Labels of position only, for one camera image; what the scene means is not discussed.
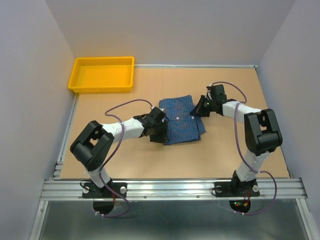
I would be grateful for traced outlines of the blue plaid long sleeve shirt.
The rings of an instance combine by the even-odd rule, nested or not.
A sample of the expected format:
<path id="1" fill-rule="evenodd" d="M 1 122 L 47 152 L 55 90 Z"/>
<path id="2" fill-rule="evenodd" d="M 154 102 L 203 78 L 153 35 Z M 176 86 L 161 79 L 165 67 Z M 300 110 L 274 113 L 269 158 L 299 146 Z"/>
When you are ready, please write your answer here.
<path id="1" fill-rule="evenodd" d="M 206 132 L 202 119 L 190 115 L 195 108 L 191 95 L 164 98 L 159 101 L 159 107 L 166 113 L 168 121 L 165 145 L 199 141 Z"/>

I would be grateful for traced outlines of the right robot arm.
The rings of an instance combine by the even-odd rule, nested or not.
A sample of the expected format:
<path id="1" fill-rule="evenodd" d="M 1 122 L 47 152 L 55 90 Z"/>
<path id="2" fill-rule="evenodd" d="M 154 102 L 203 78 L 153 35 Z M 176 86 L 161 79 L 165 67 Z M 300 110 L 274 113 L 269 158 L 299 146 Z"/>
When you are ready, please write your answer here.
<path id="1" fill-rule="evenodd" d="M 264 160 L 283 143 L 282 133 L 275 112 L 268 109 L 252 108 L 246 105 L 247 100 L 238 101 L 228 98 L 224 85 L 217 81 L 206 88 L 190 115 L 209 117 L 211 113 L 233 119 L 233 123 L 244 125 L 246 153 L 240 153 L 240 166 L 233 172 L 230 181 L 214 183 L 214 194 L 217 197 L 238 197 L 246 193 L 259 194 L 257 175 Z"/>

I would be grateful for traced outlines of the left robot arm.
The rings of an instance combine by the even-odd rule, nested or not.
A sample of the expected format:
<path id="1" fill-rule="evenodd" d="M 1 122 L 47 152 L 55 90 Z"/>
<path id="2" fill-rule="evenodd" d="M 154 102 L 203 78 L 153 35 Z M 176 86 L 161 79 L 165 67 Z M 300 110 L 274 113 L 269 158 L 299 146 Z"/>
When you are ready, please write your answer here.
<path id="1" fill-rule="evenodd" d="M 107 156 L 112 145 L 116 144 L 114 150 L 117 151 L 124 140 L 141 137 L 164 144 L 168 141 L 168 123 L 165 112 L 155 106 L 149 113 L 125 121 L 108 124 L 90 121 L 70 146 L 70 152 L 84 166 L 91 180 L 91 186 L 84 189 L 100 197 L 108 196 L 112 179 L 105 164 L 115 155 Z"/>

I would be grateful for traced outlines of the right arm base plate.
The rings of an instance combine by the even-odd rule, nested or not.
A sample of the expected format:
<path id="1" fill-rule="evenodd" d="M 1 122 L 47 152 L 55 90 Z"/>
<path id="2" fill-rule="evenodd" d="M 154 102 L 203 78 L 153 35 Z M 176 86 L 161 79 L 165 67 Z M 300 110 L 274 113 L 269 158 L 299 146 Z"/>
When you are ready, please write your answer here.
<path id="1" fill-rule="evenodd" d="M 259 197 L 259 187 L 256 181 L 232 183 L 231 181 L 216 181 L 215 195 L 218 198 L 242 198 L 244 196 Z"/>

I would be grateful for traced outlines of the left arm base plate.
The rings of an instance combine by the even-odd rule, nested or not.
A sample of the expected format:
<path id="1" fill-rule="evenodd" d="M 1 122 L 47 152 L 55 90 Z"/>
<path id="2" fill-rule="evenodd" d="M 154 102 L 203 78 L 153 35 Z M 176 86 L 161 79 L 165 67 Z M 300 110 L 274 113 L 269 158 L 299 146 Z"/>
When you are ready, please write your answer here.
<path id="1" fill-rule="evenodd" d="M 103 188 L 97 187 L 91 181 L 81 181 L 79 185 L 82 188 L 83 199 L 115 199 L 117 198 L 105 186 Z M 107 184 L 113 191 L 121 195 L 127 196 L 128 184 L 126 182 L 112 182 Z"/>

